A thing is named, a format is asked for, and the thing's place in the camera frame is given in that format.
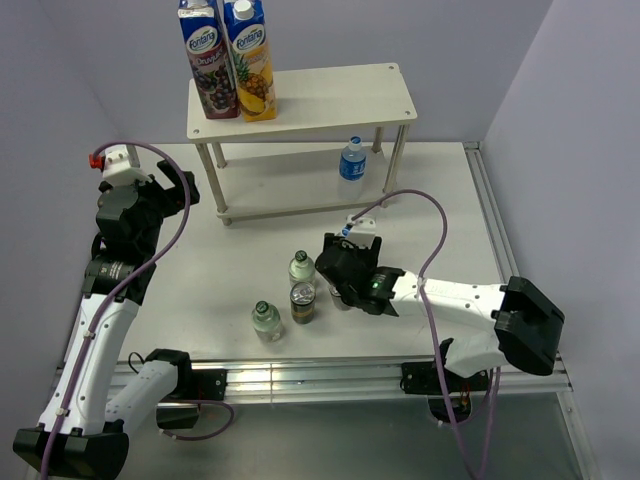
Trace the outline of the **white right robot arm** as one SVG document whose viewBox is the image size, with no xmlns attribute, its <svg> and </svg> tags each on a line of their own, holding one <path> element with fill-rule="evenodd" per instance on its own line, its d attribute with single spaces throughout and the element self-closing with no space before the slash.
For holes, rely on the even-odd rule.
<svg viewBox="0 0 640 480">
<path fill-rule="evenodd" d="M 423 316 L 470 329 L 467 337 L 438 342 L 435 383 L 457 388 L 482 371 L 510 365 L 541 377 L 553 373 L 565 315 L 530 280 L 465 284 L 428 278 L 378 263 L 382 246 L 327 233 L 315 268 L 342 302 L 374 316 Z"/>
</svg>

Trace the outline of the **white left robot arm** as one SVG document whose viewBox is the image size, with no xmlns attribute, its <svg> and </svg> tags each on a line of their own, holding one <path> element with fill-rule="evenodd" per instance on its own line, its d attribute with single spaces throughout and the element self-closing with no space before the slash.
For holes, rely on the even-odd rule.
<svg viewBox="0 0 640 480">
<path fill-rule="evenodd" d="M 116 396 L 109 394 L 123 342 L 156 269 L 163 221 L 188 214 L 200 200 L 192 172 L 176 171 L 166 160 L 157 166 L 170 188 L 146 174 L 100 185 L 98 232 L 69 356 L 38 424 L 18 430 L 13 441 L 14 453 L 42 478 L 117 478 L 133 434 L 157 404 L 194 389 L 188 353 L 156 349 Z"/>
</svg>

